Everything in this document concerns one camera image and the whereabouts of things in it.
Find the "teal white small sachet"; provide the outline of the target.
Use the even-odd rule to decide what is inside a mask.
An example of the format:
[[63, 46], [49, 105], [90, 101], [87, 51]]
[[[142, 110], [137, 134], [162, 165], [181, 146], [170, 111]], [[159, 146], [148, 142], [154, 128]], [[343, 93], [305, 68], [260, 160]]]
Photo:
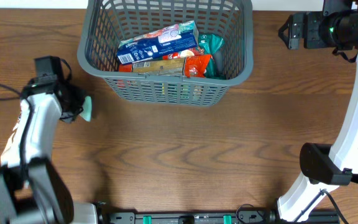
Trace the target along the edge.
[[81, 108], [81, 113], [79, 114], [85, 121], [90, 122], [92, 117], [92, 99], [90, 96], [86, 96], [84, 103]]

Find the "green Nescafe 3in1 bag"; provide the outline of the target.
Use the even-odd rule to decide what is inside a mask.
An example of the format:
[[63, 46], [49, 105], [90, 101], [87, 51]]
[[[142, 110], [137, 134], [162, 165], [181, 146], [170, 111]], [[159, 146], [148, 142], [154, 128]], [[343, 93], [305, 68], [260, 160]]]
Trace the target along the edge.
[[163, 60], [171, 60], [184, 57], [197, 57], [200, 55], [211, 55], [211, 58], [201, 77], [224, 80], [221, 68], [218, 68], [218, 52], [224, 45], [224, 39], [215, 34], [200, 34], [198, 46], [179, 52], [174, 52], [162, 57]]

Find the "grey plastic basket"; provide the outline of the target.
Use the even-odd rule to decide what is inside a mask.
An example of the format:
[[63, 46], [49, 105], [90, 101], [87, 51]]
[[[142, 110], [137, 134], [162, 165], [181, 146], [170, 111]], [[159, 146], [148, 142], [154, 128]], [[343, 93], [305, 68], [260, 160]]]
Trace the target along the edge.
[[[120, 41], [186, 21], [224, 39], [215, 62], [224, 79], [119, 72]], [[103, 78], [123, 99], [211, 106], [250, 77], [253, 36], [250, 0], [89, 0], [77, 58], [84, 71]]]

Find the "orange spaghetti packet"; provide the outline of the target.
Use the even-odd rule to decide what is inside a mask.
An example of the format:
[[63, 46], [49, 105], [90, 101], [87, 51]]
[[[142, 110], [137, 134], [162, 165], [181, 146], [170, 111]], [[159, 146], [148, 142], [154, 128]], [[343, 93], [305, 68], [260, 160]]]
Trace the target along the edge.
[[160, 75], [172, 77], [204, 78], [206, 67], [212, 55], [199, 55], [170, 60], [156, 60], [120, 65], [120, 72], [139, 73], [141, 75]]

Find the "Kleenex tissue multipack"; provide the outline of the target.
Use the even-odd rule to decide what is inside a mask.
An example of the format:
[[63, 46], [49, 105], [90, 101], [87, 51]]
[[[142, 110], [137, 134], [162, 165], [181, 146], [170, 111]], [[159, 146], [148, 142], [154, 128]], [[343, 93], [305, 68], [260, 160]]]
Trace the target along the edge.
[[124, 65], [160, 58], [197, 47], [198, 34], [194, 21], [174, 24], [121, 41], [118, 45], [117, 57]]

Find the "beige coffee bag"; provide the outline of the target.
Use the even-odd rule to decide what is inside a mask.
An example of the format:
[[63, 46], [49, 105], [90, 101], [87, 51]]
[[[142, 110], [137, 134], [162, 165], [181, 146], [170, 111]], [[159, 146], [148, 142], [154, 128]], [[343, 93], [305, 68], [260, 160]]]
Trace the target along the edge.
[[21, 114], [18, 116], [17, 118], [17, 122], [16, 124], [14, 125], [13, 129], [12, 129], [12, 134], [10, 135], [9, 139], [7, 140], [7, 143], [6, 143], [6, 146], [1, 154], [1, 165], [6, 165], [8, 163], [8, 158], [9, 158], [9, 154], [10, 154], [10, 149], [13, 145], [13, 141], [14, 141], [14, 136], [16, 135], [16, 131], [19, 127], [19, 123], [20, 123], [20, 120], [21, 120]]

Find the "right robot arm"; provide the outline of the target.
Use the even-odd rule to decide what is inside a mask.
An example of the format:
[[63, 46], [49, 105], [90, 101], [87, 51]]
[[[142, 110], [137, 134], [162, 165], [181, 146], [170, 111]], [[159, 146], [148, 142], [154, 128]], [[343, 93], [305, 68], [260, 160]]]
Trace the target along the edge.
[[292, 14], [278, 36], [290, 50], [332, 48], [341, 57], [357, 50], [350, 58], [356, 65], [354, 87], [337, 139], [302, 146], [298, 178], [266, 216], [270, 223], [323, 223], [326, 219], [314, 211], [317, 204], [341, 186], [358, 184], [358, 1], [325, 1], [320, 12]]

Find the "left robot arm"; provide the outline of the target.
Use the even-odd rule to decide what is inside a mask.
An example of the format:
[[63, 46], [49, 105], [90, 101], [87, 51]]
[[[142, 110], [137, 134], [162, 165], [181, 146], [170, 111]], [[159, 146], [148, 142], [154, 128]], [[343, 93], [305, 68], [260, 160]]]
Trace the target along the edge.
[[1, 154], [0, 223], [97, 223], [96, 206], [75, 203], [51, 162], [57, 123], [90, 121], [91, 97], [64, 75], [64, 59], [34, 62], [36, 76], [18, 93], [21, 113]]

